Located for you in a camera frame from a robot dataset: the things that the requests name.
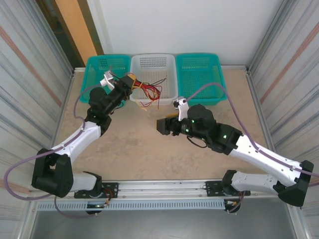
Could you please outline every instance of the mounting plate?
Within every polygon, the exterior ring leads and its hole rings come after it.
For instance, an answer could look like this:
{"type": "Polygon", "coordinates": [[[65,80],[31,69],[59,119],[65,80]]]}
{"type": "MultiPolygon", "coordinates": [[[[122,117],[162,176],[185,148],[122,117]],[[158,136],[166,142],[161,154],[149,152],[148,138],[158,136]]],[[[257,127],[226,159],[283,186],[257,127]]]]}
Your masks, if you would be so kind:
{"type": "MultiPolygon", "coordinates": [[[[119,192],[119,183],[108,183],[108,182],[103,182],[102,183],[102,190],[104,188],[110,189],[112,191],[112,198],[117,198],[118,197],[118,192],[119,192]]],[[[86,190],[80,190],[74,193],[74,198],[107,198],[107,195],[105,193],[101,193],[98,197],[92,197],[88,193],[89,191],[86,190]]]]}
{"type": "MultiPolygon", "coordinates": [[[[238,196],[238,192],[234,191],[232,194],[227,194],[224,192],[221,186],[222,181],[207,181],[205,182],[206,193],[208,197],[221,197],[221,196],[238,196]]],[[[250,196],[250,191],[246,191],[245,196],[250,196]]]]}

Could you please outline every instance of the beige tabletop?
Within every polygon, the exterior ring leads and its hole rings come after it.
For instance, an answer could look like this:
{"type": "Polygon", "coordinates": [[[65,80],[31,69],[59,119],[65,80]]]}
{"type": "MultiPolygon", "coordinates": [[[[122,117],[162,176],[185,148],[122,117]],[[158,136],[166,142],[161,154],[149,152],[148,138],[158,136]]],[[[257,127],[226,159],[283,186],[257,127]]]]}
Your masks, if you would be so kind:
{"type": "MultiPolygon", "coordinates": [[[[224,70],[229,95],[238,114],[256,142],[265,146],[255,106],[243,70],[224,70]]],[[[75,74],[58,143],[66,139],[81,124],[73,118],[73,105],[80,93],[83,73],[75,74]]],[[[77,114],[86,116],[88,104],[79,103],[77,114]]],[[[210,109],[217,122],[241,130],[227,101],[210,109]]],[[[107,132],[90,144],[73,164],[74,172],[90,171],[104,180],[214,179],[222,178],[228,169],[246,173],[262,171],[243,160],[198,148],[185,135],[164,136],[155,129],[155,120],[175,113],[172,105],[141,109],[126,101],[123,108],[111,116],[107,132]]]]}

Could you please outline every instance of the white bracket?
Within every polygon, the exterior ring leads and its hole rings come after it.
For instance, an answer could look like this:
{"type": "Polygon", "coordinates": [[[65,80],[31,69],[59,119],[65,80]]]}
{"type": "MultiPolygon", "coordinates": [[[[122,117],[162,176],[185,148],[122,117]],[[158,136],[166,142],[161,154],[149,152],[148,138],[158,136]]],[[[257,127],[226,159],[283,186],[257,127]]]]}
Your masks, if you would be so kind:
{"type": "Polygon", "coordinates": [[[187,111],[189,109],[188,103],[184,97],[177,98],[176,102],[178,102],[178,121],[182,121],[184,118],[187,118],[187,111]]]}
{"type": "Polygon", "coordinates": [[[108,86],[110,90],[113,90],[114,89],[114,80],[113,80],[113,75],[111,73],[111,71],[106,71],[104,73],[104,79],[102,81],[100,81],[101,85],[102,86],[108,86]]]}
{"type": "Polygon", "coordinates": [[[79,190],[92,190],[96,183],[96,177],[89,173],[73,173],[73,185],[70,192],[79,190]]]}
{"type": "Polygon", "coordinates": [[[237,172],[231,179],[231,186],[237,191],[257,191],[272,193],[277,195],[278,193],[273,188],[277,184],[278,180],[270,174],[249,174],[237,172]]]}

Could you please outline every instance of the teal plastic basket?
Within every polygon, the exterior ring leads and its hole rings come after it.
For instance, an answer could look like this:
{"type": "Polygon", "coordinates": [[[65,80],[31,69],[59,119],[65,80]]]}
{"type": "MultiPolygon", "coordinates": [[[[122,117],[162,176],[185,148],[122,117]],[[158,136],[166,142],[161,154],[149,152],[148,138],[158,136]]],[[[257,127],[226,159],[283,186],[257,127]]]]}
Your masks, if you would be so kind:
{"type": "MultiPolygon", "coordinates": [[[[219,58],[215,54],[192,53],[176,56],[178,95],[190,97],[200,87],[216,82],[226,88],[219,58]]],[[[193,106],[202,104],[215,105],[227,99],[224,92],[217,86],[209,86],[188,101],[193,106]]]]}
{"type": "MultiPolygon", "coordinates": [[[[103,55],[92,56],[88,59],[86,64],[84,79],[82,83],[81,92],[83,92],[89,86],[98,84],[104,78],[104,72],[108,71],[112,67],[112,72],[117,77],[123,77],[125,73],[130,71],[131,57],[128,55],[103,55]]],[[[106,93],[110,93],[108,86],[103,87],[106,93]]],[[[90,92],[85,92],[80,101],[83,103],[89,103],[90,92]]]]}

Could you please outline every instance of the white robotic arm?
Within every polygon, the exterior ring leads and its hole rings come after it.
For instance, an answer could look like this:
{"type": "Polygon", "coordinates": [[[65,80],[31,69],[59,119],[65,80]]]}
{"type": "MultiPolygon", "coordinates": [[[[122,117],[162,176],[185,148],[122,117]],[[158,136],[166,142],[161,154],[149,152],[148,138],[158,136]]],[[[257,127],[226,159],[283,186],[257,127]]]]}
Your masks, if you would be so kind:
{"type": "MultiPolygon", "coordinates": [[[[101,85],[109,85],[113,76],[106,72],[101,85]]],[[[136,77],[132,74],[113,82],[112,91],[106,94],[103,88],[97,87],[90,92],[90,108],[85,123],[69,138],[51,150],[52,154],[36,159],[32,177],[32,186],[58,197],[65,197],[69,192],[84,190],[92,197],[99,196],[102,191],[102,178],[90,172],[73,173],[72,164],[78,155],[93,141],[101,137],[108,129],[110,114],[129,99],[136,77]]],[[[38,154],[49,150],[42,149],[38,154]]]]}
{"type": "Polygon", "coordinates": [[[189,140],[192,137],[201,139],[213,151],[241,158],[268,173],[246,174],[228,170],[221,183],[225,192],[266,192],[278,195],[288,204],[303,205],[310,175],[300,171],[312,172],[314,165],[311,162],[293,161],[256,143],[253,145],[241,131],[217,123],[212,112],[204,106],[189,108],[185,98],[178,98],[174,106],[179,111],[178,116],[157,120],[157,130],[161,134],[175,136],[182,133],[189,140]]]}

